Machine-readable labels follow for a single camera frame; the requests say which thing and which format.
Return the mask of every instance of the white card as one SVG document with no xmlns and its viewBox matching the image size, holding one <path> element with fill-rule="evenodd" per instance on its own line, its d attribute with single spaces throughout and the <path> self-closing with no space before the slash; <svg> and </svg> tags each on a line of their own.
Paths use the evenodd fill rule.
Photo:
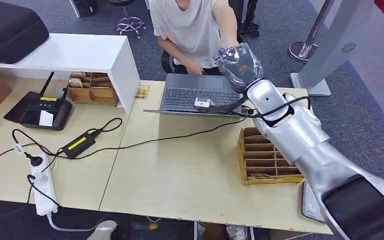
<svg viewBox="0 0 384 240">
<path fill-rule="evenodd" d="M 24 154 L 24 148 L 23 146 L 21 146 L 21 144 L 17 143 L 14 147 L 15 149 L 15 152 L 18 153 L 18 154 Z"/>
<path fill-rule="evenodd" d="M 40 111 L 40 126 L 52 127 L 52 123 L 54 122 L 54 115 L 45 110 Z"/>
<path fill-rule="evenodd" d="M 308 203 L 307 204 L 307 211 L 312 213 L 312 214 L 316 214 L 316 207 Z"/>
</svg>

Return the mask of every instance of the laptop keyboard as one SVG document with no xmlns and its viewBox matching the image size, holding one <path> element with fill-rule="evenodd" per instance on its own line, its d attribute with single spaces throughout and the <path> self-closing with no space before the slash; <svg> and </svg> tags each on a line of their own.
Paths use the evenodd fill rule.
<svg viewBox="0 0 384 240">
<path fill-rule="evenodd" d="M 196 98 L 211 99 L 216 106 L 222 106 L 236 102 L 240 95 L 231 91 L 168 87 L 165 90 L 164 105 L 194 106 Z"/>
</svg>

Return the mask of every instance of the chair base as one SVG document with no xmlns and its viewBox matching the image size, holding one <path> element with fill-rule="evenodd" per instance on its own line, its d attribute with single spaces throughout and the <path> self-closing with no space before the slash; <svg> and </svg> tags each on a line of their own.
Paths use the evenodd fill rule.
<svg viewBox="0 0 384 240">
<path fill-rule="evenodd" d="M 120 35 L 122 35 L 123 33 L 126 33 L 126 32 L 135 31 L 137 34 L 136 38 L 140 39 L 142 37 L 139 33 L 140 28 L 147 29 L 148 27 L 145 26 L 144 22 L 142 22 L 142 20 L 140 18 L 132 16 L 129 18 L 125 17 L 125 18 L 121 19 L 117 23 L 116 31 L 120 32 Z"/>
</svg>

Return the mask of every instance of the white shelf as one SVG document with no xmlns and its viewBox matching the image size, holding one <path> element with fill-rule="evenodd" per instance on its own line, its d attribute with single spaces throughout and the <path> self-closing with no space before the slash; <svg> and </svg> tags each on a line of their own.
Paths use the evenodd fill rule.
<svg viewBox="0 0 384 240">
<path fill-rule="evenodd" d="M 22 78 L 45 78 L 43 71 L 107 73 L 127 113 L 140 82 L 128 38 L 120 35 L 51 33 L 21 61 L 0 64 L 6 70 Z"/>
</svg>

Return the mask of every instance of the white t-shirt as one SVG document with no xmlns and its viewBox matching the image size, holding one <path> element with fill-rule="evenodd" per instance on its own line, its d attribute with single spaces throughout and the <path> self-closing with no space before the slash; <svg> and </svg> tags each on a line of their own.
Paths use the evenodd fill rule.
<svg viewBox="0 0 384 240">
<path fill-rule="evenodd" d="M 227 0 L 190 0 L 185 11 L 180 10 L 176 0 L 150 0 L 155 36 L 170 39 L 202 68 L 216 67 L 213 54 L 222 47 L 219 25 L 213 13 L 216 1 Z M 174 64 L 182 63 L 175 59 Z"/>
</svg>

